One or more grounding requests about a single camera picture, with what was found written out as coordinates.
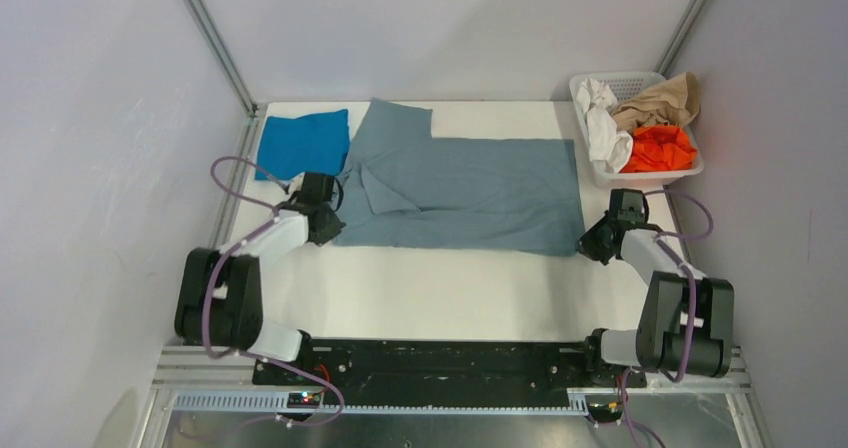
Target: gray floor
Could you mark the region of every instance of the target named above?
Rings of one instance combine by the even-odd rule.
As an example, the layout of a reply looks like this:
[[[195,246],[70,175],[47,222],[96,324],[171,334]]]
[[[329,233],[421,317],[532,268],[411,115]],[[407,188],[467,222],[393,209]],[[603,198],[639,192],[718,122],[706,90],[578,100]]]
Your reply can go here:
[[[639,395],[630,401],[633,418],[657,432],[668,447],[741,446],[724,395]],[[183,426],[197,434],[225,430],[252,416],[244,413],[185,413]],[[659,446],[643,437],[645,447]],[[258,423],[217,442],[195,444],[178,434],[171,448],[511,448],[630,447],[623,425],[594,429],[580,417],[343,415],[329,425],[287,429]]]

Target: gray cloth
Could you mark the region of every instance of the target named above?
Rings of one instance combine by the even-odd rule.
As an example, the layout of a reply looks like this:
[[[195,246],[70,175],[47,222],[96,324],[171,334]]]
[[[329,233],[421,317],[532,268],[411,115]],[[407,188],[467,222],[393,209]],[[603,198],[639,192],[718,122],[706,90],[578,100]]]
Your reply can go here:
[[[430,110],[373,100],[342,173],[342,246],[573,255],[571,140],[432,138]]]

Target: white cloth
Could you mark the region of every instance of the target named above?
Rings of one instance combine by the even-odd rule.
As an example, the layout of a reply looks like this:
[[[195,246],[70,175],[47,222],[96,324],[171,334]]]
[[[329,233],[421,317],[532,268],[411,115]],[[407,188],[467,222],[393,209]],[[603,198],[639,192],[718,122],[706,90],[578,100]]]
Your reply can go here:
[[[606,83],[594,78],[583,80],[574,99],[581,116],[586,117],[589,132],[589,160],[606,163],[613,173],[618,173],[630,160],[633,152],[633,137],[626,131],[618,131],[609,110],[618,104],[618,99]]]

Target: white table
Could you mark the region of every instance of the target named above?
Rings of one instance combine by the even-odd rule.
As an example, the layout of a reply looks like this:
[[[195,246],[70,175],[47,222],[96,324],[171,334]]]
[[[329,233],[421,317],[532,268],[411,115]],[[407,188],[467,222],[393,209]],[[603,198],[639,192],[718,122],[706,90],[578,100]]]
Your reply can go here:
[[[404,104],[433,110],[435,137],[574,139],[586,227],[608,206],[609,190],[592,184],[571,103]],[[342,108],[350,110],[353,136],[368,102],[272,103],[267,115]],[[246,195],[282,199],[278,187],[255,181],[253,170],[247,176]],[[666,198],[649,202],[650,221],[674,229]],[[265,208],[241,202],[231,239],[267,216]],[[676,240],[672,246],[680,250]],[[262,269],[270,281],[263,286],[265,316],[315,337],[577,341],[597,327],[634,328],[647,292],[629,265],[603,266],[580,255],[307,245]]]

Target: folded fabric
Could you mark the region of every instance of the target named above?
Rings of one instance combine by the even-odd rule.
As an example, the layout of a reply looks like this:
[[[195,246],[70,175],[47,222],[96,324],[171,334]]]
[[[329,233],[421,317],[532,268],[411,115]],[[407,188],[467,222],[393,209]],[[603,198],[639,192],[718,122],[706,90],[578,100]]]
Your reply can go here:
[[[632,132],[640,126],[686,126],[700,109],[698,79],[686,72],[621,103],[612,111],[612,117],[620,131]]]
[[[586,117],[589,160],[601,161],[613,173],[618,173],[630,159],[633,139],[626,131],[618,131],[609,108],[618,103],[606,83],[594,78],[583,80],[574,101]]]
[[[571,140],[432,138],[430,116],[371,102],[342,175],[335,244],[576,253]]]
[[[350,149],[348,112],[315,113],[265,120],[257,163],[281,180],[312,171],[338,175]],[[256,172],[257,180],[267,177]]]
[[[633,130],[633,154],[621,172],[688,170],[697,154],[679,126],[643,126]]]

